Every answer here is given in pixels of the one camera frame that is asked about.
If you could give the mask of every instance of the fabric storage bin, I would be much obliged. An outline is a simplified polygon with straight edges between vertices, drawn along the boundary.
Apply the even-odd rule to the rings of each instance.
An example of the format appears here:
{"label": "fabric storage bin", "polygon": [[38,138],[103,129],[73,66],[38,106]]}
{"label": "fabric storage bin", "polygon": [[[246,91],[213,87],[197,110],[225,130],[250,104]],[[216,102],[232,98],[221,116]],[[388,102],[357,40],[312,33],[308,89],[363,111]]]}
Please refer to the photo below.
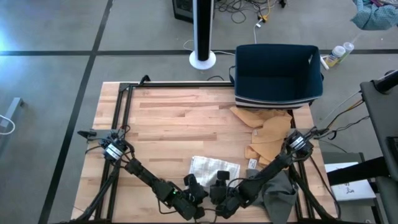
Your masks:
{"label": "fabric storage bin", "polygon": [[235,101],[243,108],[296,109],[323,92],[319,49],[251,44],[236,48]]}

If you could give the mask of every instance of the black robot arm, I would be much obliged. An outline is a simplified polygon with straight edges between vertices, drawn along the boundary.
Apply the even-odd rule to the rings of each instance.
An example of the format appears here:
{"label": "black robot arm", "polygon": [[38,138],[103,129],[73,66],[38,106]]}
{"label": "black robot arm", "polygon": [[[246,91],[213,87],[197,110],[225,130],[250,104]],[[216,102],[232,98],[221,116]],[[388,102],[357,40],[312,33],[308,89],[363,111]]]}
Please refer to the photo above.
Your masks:
{"label": "black robot arm", "polygon": [[313,145],[308,140],[312,137],[312,133],[303,136],[297,130],[294,131],[285,140],[280,154],[268,166],[254,177],[244,179],[237,187],[228,189],[226,198],[216,207],[216,214],[229,218],[239,207],[246,208],[251,205],[266,182],[294,162],[306,160],[311,156]]}
{"label": "black robot arm", "polygon": [[151,187],[159,201],[168,208],[173,207],[184,219],[190,220],[197,212],[197,206],[189,201],[186,193],[172,182],[158,179],[142,166],[136,158],[132,158],[129,163],[126,164],[125,169]]}
{"label": "black robot arm", "polygon": [[216,207],[216,215],[229,218],[239,207],[246,208],[255,201],[261,187],[274,178],[282,169],[291,165],[292,155],[280,153],[267,167],[256,176],[239,183],[238,189],[230,190],[226,199]]}

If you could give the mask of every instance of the floor tile line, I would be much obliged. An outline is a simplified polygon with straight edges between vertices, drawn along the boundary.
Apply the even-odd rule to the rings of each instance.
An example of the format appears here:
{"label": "floor tile line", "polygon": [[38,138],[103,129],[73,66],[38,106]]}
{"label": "floor tile line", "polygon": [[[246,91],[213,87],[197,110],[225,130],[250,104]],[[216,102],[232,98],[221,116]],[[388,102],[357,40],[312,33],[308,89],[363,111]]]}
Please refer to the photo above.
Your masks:
{"label": "floor tile line", "polygon": [[[101,23],[99,24],[98,32],[95,37],[95,41],[94,41],[93,48],[92,48],[91,52],[97,52],[100,47],[101,39],[104,34],[104,30],[106,27],[106,23],[108,21],[109,13],[111,12],[112,5],[113,5],[113,0],[108,0],[108,2],[106,3],[106,7],[104,10],[102,19],[101,19]],[[60,153],[58,155],[58,159],[57,159],[57,163],[55,165],[51,183],[50,183],[49,189],[47,191],[47,195],[46,195],[46,198],[45,198],[45,201],[43,204],[42,211],[40,213],[40,218],[39,218],[39,222],[38,222],[39,224],[47,224],[47,222],[49,220],[51,208],[52,208],[55,196],[57,194],[58,185],[60,183],[62,170],[65,166],[65,161],[68,156],[68,151],[69,151],[70,143],[72,141],[73,132],[75,131],[76,122],[77,122],[77,119],[78,119],[78,116],[80,113],[81,104],[83,103],[88,80],[90,79],[91,71],[93,69],[93,65],[95,62],[95,57],[96,57],[96,54],[90,54],[90,57],[87,62],[87,66],[85,68],[83,77],[81,79],[80,87],[79,87],[79,90],[78,90],[78,93],[76,96],[75,103],[73,105],[72,113],[69,118],[67,130],[66,130],[63,142],[62,142]]]}
{"label": "floor tile line", "polygon": [[[235,53],[235,50],[213,50]],[[320,49],[321,54],[329,54],[331,49]],[[0,56],[172,56],[189,55],[189,50],[21,50],[0,51]],[[369,54],[398,54],[398,49],[355,49],[351,52],[355,55]]]}

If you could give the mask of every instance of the gray cloth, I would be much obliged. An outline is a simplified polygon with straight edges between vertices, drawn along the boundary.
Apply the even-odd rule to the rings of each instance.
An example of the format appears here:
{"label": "gray cloth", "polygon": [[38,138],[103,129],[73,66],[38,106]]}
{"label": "gray cloth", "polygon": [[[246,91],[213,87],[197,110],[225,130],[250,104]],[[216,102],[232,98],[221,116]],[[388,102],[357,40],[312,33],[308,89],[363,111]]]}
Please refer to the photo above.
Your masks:
{"label": "gray cloth", "polygon": [[[247,169],[246,176],[258,173],[256,169]],[[253,205],[264,206],[273,224],[286,224],[297,199],[297,186],[290,183],[286,172],[279,172],[265,183]]]}

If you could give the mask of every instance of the white tower fan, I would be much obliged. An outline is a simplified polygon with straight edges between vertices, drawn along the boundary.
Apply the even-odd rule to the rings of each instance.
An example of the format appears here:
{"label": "white tower fan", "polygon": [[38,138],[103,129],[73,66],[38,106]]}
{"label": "white tower fan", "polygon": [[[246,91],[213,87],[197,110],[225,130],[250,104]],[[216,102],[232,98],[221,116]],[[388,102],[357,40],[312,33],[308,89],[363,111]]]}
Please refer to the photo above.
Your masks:
{"label": "white tower fan", "polygon": [[191,65],[199,70],[211,68],[216,55],[210,50],[214,0],[193,0],[194,51],[189,56]]}

